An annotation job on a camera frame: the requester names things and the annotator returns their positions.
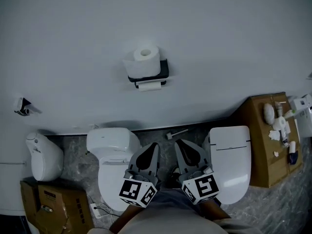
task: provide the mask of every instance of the toilet lid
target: toilet lid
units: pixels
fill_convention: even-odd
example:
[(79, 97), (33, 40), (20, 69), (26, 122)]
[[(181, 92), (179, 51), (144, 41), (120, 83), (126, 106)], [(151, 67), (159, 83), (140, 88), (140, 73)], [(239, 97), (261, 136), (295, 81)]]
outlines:
[(44, 160), (41, 153), (32, 151), (31, 153), (31, 170), (36, 180), (43, 179), (44, 174)]
[(128, 165), (100, 165), (98, 187), (105, 203), (115, 211), (125, 211), (128, 204), (119, 198)]
[(251, 145), (247, 126), (217, 127), (210, 130), (213, 171), (222, 204), (234, 204), (247, 192), (251, 174)]

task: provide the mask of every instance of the power cord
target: power cord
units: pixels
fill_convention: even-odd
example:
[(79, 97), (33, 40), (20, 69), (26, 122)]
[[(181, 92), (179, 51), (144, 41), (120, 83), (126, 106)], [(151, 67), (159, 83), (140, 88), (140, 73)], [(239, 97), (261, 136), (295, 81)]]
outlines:
[[(105, 211), (103, 208), (101, 208), (101, 207), (94, 207), (94, 209), (100, 209), (100, 210), (103, 210), (103, 211)], [(107, 212), (107, 211), (105, 211), (107, 214), (109, 214), (109, 215), (113, 215), (113, 216), (117, 216), (117, 217), (120, 217), (120, 216), (118, 216), (118, 215), (115, 215), (115, 214), (113, 214), (113, 213), (109, 213), (109, 212)]]
[[(90, 195), (88, 195), (87, 194), (87, 196), (91, 199), (91, 202), (92, 203), (94, 203), (94, 201), (93, 201), (93, 199), (91, 198), (91, 196)], [(118, 216), (118, 215), (116, 215), (116, 214), (113, 214), (113, 209), (111, 209), (111, 208), (109, 208), (109, 207), (107, 207), (106, 205), (104, 205), (103, 203), (100, 203), (99, 204), (99, 206), (100, 207), (94, 207), (94, 209), (100, 209), (100, 210), (103, 210), (103, 211), (105, 211), (108, 215), (111, 215), (111, 224), (113, 224), (113, 222), (114, 222), (114, 218), (113, 218), (113, 216), (117, 216), (117, 217), (120, 217), (120, 216)]]

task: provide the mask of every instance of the toilet tank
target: toilet tank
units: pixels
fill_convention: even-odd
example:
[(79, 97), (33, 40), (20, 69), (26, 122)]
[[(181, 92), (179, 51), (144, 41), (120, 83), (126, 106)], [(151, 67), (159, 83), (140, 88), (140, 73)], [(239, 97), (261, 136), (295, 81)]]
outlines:
[(137, 136), (127, 128), (98, 128), (87, 135), (87, 150), (103, 162), (129, 162), (139, 148)]

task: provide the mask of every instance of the toilet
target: toilet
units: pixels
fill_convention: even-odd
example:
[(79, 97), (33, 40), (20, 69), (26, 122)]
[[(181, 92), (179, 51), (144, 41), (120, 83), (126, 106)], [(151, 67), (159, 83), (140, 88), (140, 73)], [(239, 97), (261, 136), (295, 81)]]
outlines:
[(63, 151), (39, 133), (30, 133), (26, 145), (31, 155), (31, 169), (37, 181), (52, 181), (63, 171)]
[(218, 175), (222, 204), (234, 204), (247, 192), (251, 175), (251, 143), (247, 126), (212, 128), (203, 149), (210, 153)]
[(312, 106), (304, 109), (296, 115), (298, 135), (301, 138), (312, 137)]
[(105, 203), (115, 211), (125, 211), (128, 207), (119, 193), (130, 159), (140, 148), (137, 136), (126, 128), (99, 128), (87, 135), (87, 150), (99, 161), (99, 191)]

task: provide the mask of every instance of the gray tile floor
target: gray tile floor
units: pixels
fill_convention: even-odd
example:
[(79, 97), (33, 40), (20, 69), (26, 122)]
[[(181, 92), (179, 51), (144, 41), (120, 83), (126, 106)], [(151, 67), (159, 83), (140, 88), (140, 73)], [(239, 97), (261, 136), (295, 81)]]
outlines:
[[(136, 133), (141, 145), (157, 142), (161, 148), (158, 176), (166, 180), (176, 165), (174, 142), (178, 138), (187, 139), (201, 145), (213, 123), (199, 124), (191, 131), (178, 135), (172, 140), (165, 138), (170, 130)], [(185, 128), (175, 128), (178, 132)], [(86, 136), (52, 136), (50, 139), (64, 150), (64, 170), (62, 179), (81, 186), (95, 203), (103, 202), (98, 189), (98, 160), (93, 154), (86, 155)], [(250, 186), (245, 196), (233, 205), (222, 208), (234, 218), (258, 227), (264, 234), (298, 234), (305, 226), (312, 208), (312, 151), (309, 139), (302, 140), (304, 165), (285, 180), (272, 188)], [(96, 227), (109, 228), (111, 217), (101, 220), (94, 218)]]

